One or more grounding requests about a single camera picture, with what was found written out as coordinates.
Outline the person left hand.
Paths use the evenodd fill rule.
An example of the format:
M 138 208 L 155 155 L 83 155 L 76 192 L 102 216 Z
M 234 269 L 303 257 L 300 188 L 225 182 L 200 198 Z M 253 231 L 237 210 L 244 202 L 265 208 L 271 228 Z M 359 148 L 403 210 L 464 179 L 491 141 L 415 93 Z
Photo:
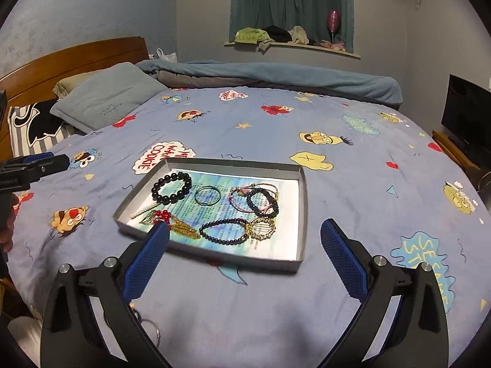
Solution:
M 1 227 L 0 232 L 0 243 L 2 246 L 2 251 L 4 253 L 9 253 L 13 248 L 13 232 L 14 232 L 14 223 L 16 220 L 15 206 L 18 205 L 19 199 L 16 194 L 10 195 L 11 199 L 11 208 L 9 214 L 7 216 L 6 223 L 3 227 Z

